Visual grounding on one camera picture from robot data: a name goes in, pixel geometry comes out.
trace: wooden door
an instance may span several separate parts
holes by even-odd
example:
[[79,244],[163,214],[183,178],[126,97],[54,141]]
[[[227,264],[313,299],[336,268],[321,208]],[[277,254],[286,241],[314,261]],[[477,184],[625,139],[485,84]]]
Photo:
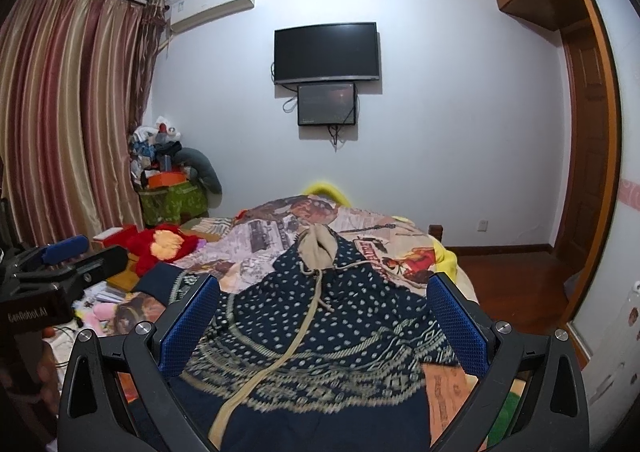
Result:
[[562,34],[572,87],[572,154],[555,253],[575,272],[584,266],[602,210],[609,150],[607,89],[589,21]]

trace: door frame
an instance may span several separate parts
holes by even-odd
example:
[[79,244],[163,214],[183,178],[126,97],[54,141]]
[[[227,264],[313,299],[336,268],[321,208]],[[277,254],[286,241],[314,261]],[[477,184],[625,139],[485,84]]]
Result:
[[578,146],[578,136],[576,135],[578,131],[578,122],[577,122],[577,101],[576,101],[576,92],[575,92],[575,78],[574,78],[574,60],[571,57],[571,53],[569,51],[568,45],[564,41],[564,36],[571,32],[576,31],[577,29],[584,28],[585,26],[591,26],[591,19],[584,18],[575,22],[574,24],[567,26],[566,28],[562,28],[560,33],[562,35],[562,49],[564,50],[564,60],[566,61],[566,67],[568,70],[569,77],[569,94],[571,96],[571,148],[570,148],[570,156],[569,156],[569,174],[566,182],[566,193],[564,195],[564,206],[562,206],[562,216],[560,218],[560,223],[558,226],[558,232],[556,233],[556,240],[553,245],[554,254],[557,253],[558,247],[560,245],[560,241],[564,237],[564,232],[566,230],[566,219],[569,213],[569,205],[571,195],[574,189],[574,173],[575,173],[575,155],[577,153]]
[[[622,153],[622,119],[621,119],[621,111],[620,111],[620,92],[618,90],[618,77],[616,75],[616,67],[613,61],[613,56],[609,44],[609,38],[607,36],[607,32],[604,28],[604,23],[602,21],[602,17],[600,16],[600,11],[594,0],[584,0],[585,6],[587,7],[587,11],[589,13],[588,21],[591,23],[591,27],[596,36],[596,42],[598,45],[598,49],[600,51],[600,57],[602,58],[602,66],[603,66],[603,74],[604,81],[606,86],[607,93],[607,130],[609,133],[609,144],[607,150],[607,167],[606,167],[606,175],[605,175],[605,184],[604,184],[604,193],[602,196],[602,206],[600,208],[600,213],[598,215],[598,223],[596,224],[596,231],[593,236],[593,242],[591,243],[591,249],[587,254],[586,262],[584,263],[584,267],[578,276],[578,281],[575,286],[574,293],[571,295],[569,299],[569,304],[567,305],[562,317],[560,319],[560,325],[565,330],[567,330],[567,323],[573,320],[575,314],[582,304],[582,301],[587,294],[589,286],[593,281],[596,270],[600,263],[600,258],[602,256],[602,252],[604,250],[604,246],[607,241],[607,236],[609,235],[609,228],[611,225],[611,219],[613,217],[613,210],[618,198],[618,183],[620,181],[620,157]],[[575,155],[575,145],[577,143],[577,138],[575,136],[575,92],[574,92],[574,82],[573,82],[573,73],[571,68],[571,59],[568,54],[568,50],[566,46],[564,47],[565,56],[567,57],[567,64],[569,67],[569,76],[571,83],[571,108],[572,108],[572,140],[571,140],[571,160],[569,165],[569,179],[567,184],[567,195],[565,197],[564,209],[562,210],[562,218],[560,221],[560,228],[558,230],[558,236],[556,238],[556,242],[554,246],[558,244],[558,241],[564,231],[564,222],[566,221],[566,212],[567,212],[567,200],[569,198],[569,194],[571,192],[572,186],[572,177],[574,170],[574,155]],[[584,351],[579,342],[575,340],[574,332],[569,328],[569,335],[572,337],[574,342],[574,347],[578,356],[582,358],[581,362],[586,363],[588,361],[588,356],[585,355]]]

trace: small monitor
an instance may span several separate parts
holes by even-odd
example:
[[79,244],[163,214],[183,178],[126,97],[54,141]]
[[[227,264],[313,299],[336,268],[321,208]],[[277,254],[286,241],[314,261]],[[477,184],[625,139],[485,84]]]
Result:
[[298,86],[298,125],[355,125],[353,82],[322,82]]

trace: wall-mounted tv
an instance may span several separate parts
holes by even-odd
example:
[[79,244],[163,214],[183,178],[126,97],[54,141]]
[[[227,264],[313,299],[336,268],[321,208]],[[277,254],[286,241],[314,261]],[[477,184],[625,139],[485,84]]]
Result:
[[319,24],[276,30],[274,82],[379,80],[375,22]]

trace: striped curtain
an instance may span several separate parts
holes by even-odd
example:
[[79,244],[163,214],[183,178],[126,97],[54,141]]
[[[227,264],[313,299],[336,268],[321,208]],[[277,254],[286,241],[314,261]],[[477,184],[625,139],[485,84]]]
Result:
[[142,226],[127,151],[142,13],[125,0],[18,0],[1,26],[2,194],[21,240]]
[[138,44],[133,57],[133,85],[131,86],[131,106],[129,108],[129,134],[133,134],[142,123],[146,103],[151,92],[151,78],[156,67],[156,56],[160,37],[166,26],[164,0],[149,0],[142,11]]

